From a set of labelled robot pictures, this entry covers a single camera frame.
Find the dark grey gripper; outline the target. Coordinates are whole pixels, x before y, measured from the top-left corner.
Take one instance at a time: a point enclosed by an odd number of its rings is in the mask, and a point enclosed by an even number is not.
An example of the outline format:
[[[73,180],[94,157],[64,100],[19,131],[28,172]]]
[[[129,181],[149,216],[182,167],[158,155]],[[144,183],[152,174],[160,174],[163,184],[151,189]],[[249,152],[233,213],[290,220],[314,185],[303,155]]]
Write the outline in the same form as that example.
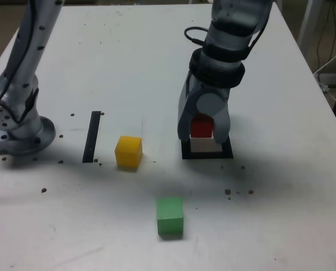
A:
[[[216,143],[227,141],[231,128],[227,102],[230,88],[219,88],[201,83],[188,72],[178,103],[178,138],[187,141],[191,134],[191,121],[197,112],[214,121],[213,138]]]

